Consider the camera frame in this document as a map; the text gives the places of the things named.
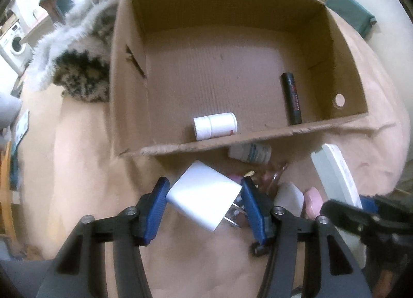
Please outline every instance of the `fur blanket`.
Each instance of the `fur blanket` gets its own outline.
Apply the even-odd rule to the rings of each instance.
[[[109,100],[109,60],[118,0],[73,0],[65,24],[44,36],[27,69],[31,86],[51,83],[76,100]]]

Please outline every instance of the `bolt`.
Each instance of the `bolt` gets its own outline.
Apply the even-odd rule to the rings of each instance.
[[[273,213],[274,215],[283,215],[283,214],[285,213],[285,208],[284,208],[284,207],[281,207],[281,206],[275,206],[275,207],[272,209],[272,213]]]
[[[128,207],[128,208],[125,210],[125,213],[126,213],[127,215],[135,215],[137,211],[138,211],[138,210],[136,209],[135,206],[131,206],[131,207]]]
[[[321,224],[327,224],[328,223],[328,219],[324,215],[320,215],[318,220],[319,220],[319,223],[321,223]]]
[[[84,217],[82,217],[82,218],[80,219],[80,221],[81,221],[83,224],[89,224],[89,223],[91,223],[91,222],[94,221],[94,216],[93,216],[93,215],[85,215]]]

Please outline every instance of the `white fur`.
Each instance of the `white fur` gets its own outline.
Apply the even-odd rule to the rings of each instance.
[[[34,49],[33,60],[27,68],[30,86],[46,89],[53,80],[55,60],[73,41],[86,37],[93,31],[99,15],[116,5],[119,0],[73,0],[73,8],[66,14],[65,24],[56,24],[55,30],[42,37]]]

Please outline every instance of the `blue gripper pad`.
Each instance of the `blue gripper pad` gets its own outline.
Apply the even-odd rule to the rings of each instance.
[[[275,236],[271,219],[272,201],[267,195],[258,191],[249,177],[241,180],[241,186],[242,202],[254,238],[260,244],[266,244],[270,238]]]
[[[169,180],[160,177],[152,193],[142,195],[136,205],[139,210],[139,236],[145,245],[156,237],[165,211],[168,192]]]

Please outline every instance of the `open cardboard box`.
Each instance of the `open cardboard box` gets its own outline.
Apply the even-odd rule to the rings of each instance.
[[[295,76],[302,124],[288,123],[283,72]],[[328,129],[367,111],[352,53],[319,0],[119,2],[115,154],[208,150]],[[196,142],[193,118],[224,112],[236,115],[238,133]]]

